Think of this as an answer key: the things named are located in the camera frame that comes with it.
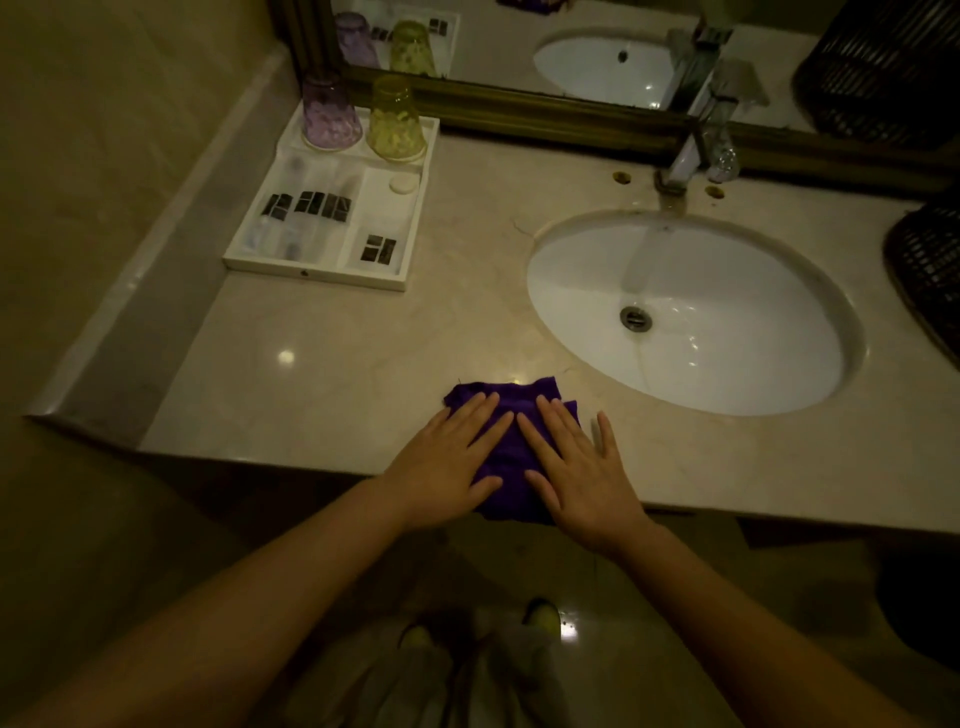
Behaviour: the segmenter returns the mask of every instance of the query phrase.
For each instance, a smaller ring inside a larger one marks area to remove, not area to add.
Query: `shoe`
[[[427,628],[422,624],[408,624],[407,628],[403,630],[403,634],[400,635],[399,642],[396,644],[397,649],[433,646],[435,646],[433,638],[430,637]]]
[[[531,599],[527,604],[527,613],[523,616],[523,623],[530,627],[539,627],[552,637],[560,638],[560,611],[541,597]]]

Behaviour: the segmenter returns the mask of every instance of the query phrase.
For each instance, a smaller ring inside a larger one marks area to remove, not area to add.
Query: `purple glass cup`
[[[359,12],[338,12],[334,16],[334,22],[344,60],[350,65],[379,68],[380,61],[376,57],[376,49],[373,48],[367,18]]]
[[[362,136],[360,119],[340,77],[307,74],[303,79],[303,137],[307,143],[332,152],[352,147]]]

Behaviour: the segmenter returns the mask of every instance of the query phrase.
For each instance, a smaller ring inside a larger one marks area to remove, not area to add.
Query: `finger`
[[[573,441],[573,435],[570,434],[570,431],[566,428],[566,425],[564,425],[564,421],[560,419],[557,410],[551,406],[550,402],[548,402],[543,395],[537,397],[537,409],[543,416],[543,423],[546,425],[550,434],[553,435],[553,440],[557,443],[557,450],[564,460],[579,452],[580,448],[577,447],[577,444]]]
[[[598,412],[597,424],[600,425],[600,444],[603,448],[603,456],[619,459],[620,450],[617,449],[616,438],[613,437],[613,425],[610,424],[610,418],[603,412]]]
[[[446,418],[450,416],[450,408],[444,407],[440,412],[435,414],[430,418],[430,422],[423,426],[423,429],[420,432],[433,432],[437,427],[446,422]]]
[[[467,501],[470,504],[470,510],[480,505],[484,500],[493,495],[493,492],[503,485],[503,478],[496,475],[488,475],[482,480],[478,480],[470,486],[467,491]]]
[[[484,432],[483,436],[479,437],[477,441],[469,447],[469,452],[476,456],[478,467],[480,463],[487,459],[487,455],[493,451],[493,448],[503,439],[503,436],[507,434],[507,430],[510,429],[510,425],[512,425],[513,422],[514,413],[505,413],[496,421],[493,427]]]
[[[537,428],[534,427],[534,424],[530,422],[530,418],[520,412],[516,416],[516,423],[520,427],[523,439],[527,441],[527,445],[533,448],[534,453],[537,454],[537,459],[548,473],[554,473],[558,468],[563,466],[564,461],[560,455],[550,447],[550,443],[543,439],[543,435],[541,435],[537,431]]]
[[[537,495],[540,496],[543,505],[550,511],[553,520],[556,521],[561,511],[560,497],[550,484],[550,481],[543,477],[543,473],[538,473],[537,471],[524,471],[523,477],[530,483],[530,487],[537,491]]]
[[[584,432],[583,428],[580,427],[580,423],[573,419],[573,415],[570,414],[570,410],[566,408],[566,405],[560,400],[553,400],[550,402],[557,415],[560,417],[560,421],[564,423],[567,431],[573,436],[573,442],[575,442],[583,452],[596,452],[596,448],[593,446],[593,443],[590,441],[587,434]]]
[[[473,395],[473,397],[467,400],[467,402],[464,403],[460,409],[450,416],[450,419],[448,419],[446,421],[446,425],[444,425],[444,430],[450,432],[456,429],[463,420],[473,414],[473,410],[479,407],[486,398],[487,395],[485,395],[483,392],[477,392],[475,395]]]
[[[498,402],[500,402],[500,395],[493,392],[484,401],[480,402],[480,405],[473,410],[468,418],[460,423],[456,430],[457,436],[464,441],[465,445],[473,442],[473,438],[477,436],[477,432],[483,429],[483,425],[490,421],[490,417],[493,414],[493,410],[496,409]]]

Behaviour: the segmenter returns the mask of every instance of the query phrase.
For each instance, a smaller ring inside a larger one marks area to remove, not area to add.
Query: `sink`
[[[673,65],[665,45],[626,37],[574,36],[550,41],[534,54],[547,81],[566,93],[645,109],[659,109]]]
[[[825,400],[860,324],[812,263],[746,229],[609,214],[559,225],[527,269],[534,308],[604,374],[684,407],[773,415]]]

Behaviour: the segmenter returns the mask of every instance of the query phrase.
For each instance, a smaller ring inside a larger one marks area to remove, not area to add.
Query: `black wicker basket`
[[[793,76],[816,130],[905,149],[960,131],[960,1],[848,0]]]
[[[960,187],[892,227],[883,259],[914,315],[960,367]]]

